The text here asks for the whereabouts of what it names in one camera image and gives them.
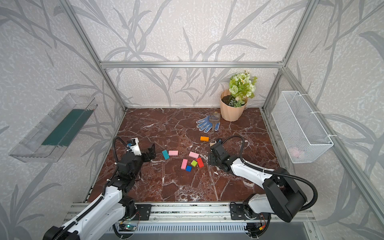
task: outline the wall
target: wall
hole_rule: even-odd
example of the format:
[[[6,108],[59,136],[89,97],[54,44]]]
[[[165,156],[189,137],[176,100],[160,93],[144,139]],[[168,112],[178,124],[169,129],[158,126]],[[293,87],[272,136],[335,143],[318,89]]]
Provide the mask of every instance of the wall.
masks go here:
[[[288,63],[382,196],[383,7],[383,1],[320,1]],[[292,88],[283,78],[266,108],[269,115],[284,90]],[[312,210],[325,239],[384,239],[383,227],[333,151],[293,165],[272,125],[290,171],[319,190]]]
[[[103,61],[280,61],[307,0],[71,0]],[[219,106],[242,69],[111,69],[127,106]],[[251,69],[262,106],[274,69]]]
[[[123,112],[56,1],[0,3],[0,238],[42,239],[84,200]],[[66,94],[98,107],[57,163],[23,163],[10,150]]]

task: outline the glove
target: glove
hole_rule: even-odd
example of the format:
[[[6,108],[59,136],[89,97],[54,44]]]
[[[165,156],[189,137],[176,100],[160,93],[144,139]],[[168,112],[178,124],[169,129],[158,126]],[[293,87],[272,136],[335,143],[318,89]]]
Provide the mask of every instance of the glove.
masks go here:
[[[197,120],[196,123],[198,123],[196,127],[199,129],[199,131],[204,131],[205,133],[209,132],[209,130],[212,128],[212,123],[209,122],[209,115],[203,119]],[[220,123],[215,124],[215,131],[218,131],[219,126]]]

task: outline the blue block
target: blue block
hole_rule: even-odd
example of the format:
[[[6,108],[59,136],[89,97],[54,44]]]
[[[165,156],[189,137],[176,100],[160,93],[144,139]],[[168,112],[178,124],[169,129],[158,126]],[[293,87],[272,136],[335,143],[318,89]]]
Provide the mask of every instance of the blue block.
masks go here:
[[[164,158],[167,160],[169,158],[167,150],[162,151]]]

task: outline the flower pot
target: flower pot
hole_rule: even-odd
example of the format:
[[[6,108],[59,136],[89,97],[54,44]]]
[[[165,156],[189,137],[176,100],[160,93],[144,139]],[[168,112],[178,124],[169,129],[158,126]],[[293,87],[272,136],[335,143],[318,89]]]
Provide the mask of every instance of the flower pot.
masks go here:
[[[237,121],[240,118],[241,114],[243,114],[243,111],[244,111],[245,107],[247,106],[248,98],[245,98],[244,106],[241,106],[239,108],[234,108],[234,107],[226,105],[221,100],[224,96],[227,96],[227,95],[230,95],[230,94],[231,93],[229,92],[228,89],[224,90],[224,92],[221,93],[221,96],[220,96],[220,110],[221,110],[221,116],[222,116],[222,118],[224,120],[229,121],[229,122],[234,122],[234,121]]]

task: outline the brown marble surface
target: brown marble surface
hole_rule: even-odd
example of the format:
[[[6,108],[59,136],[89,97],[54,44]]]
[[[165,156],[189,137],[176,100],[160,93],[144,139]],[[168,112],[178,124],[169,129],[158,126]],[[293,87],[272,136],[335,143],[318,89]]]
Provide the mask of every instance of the brown marble surface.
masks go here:
[[[118,136],[123,140],[139,138],[139,146],[146,151],[154,142],[156,158],[142,166],[142,178],[135,183],[129,196],[136,202],[173,202],[173,201],[242,201],[252,193],[264,193],[263,189],[254,183],[208,165],[210,153],[209,142],[200,141],[200,136],[209,140],[223,140],[232,135],[241,135],[247,142],[243,158],[262,167],[276,169],[279,165],[271,144],[270,137],[258,108],[245,109],[236,122],[221,119],[219,131],[212,133],[200,132],[196,121],[204,118],[211,111],[220,109],[208,108],[167,108],[167,109],[128,109]],[[228,140],[224,147],[230,154],[239,154],[241,140]],[[125,147],[116,143],[120,157]],[[178,156],[165,160],[161,151],[178,150]],[[189,152],[200,154],[204,167],[192,167],[191,172],[180,169],[182,160],[192,162]],[[107,178],[114,171],[112,150],[98,176],[89,197],[93,201],[102,190]]]

